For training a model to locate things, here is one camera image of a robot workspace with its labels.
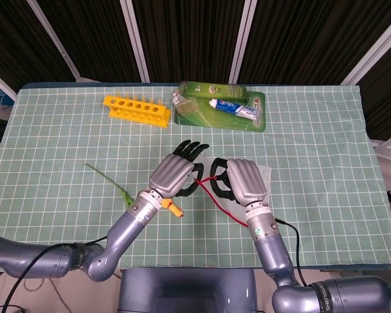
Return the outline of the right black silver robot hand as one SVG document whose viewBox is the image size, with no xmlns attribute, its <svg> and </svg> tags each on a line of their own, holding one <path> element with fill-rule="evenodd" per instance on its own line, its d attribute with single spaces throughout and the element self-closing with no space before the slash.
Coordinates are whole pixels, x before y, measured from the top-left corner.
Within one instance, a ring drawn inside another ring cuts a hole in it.
<svg viewBox="0 0 391 313">
<path fill-rule="evenodd" d="M 267 195 L 256 163 L 246 159 L 215 158 L 210 167 L 210 185 L 219 198 L 236 201 L 250 209 Z"/>
</svg>

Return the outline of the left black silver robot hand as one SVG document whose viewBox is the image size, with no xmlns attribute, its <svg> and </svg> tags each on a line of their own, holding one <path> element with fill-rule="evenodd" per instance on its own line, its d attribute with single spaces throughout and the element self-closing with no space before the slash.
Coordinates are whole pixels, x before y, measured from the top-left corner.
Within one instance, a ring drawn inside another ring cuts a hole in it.
<svg viewBox="0 0 391 313">
<path fill-rule="evenodd" d="M 184 140 L 168 154 L 149 177 L 149 189 L 162 198 L 188 197 L 198 187 L 204 165 L 194 160 L 209 144 Z"/>
</svg>

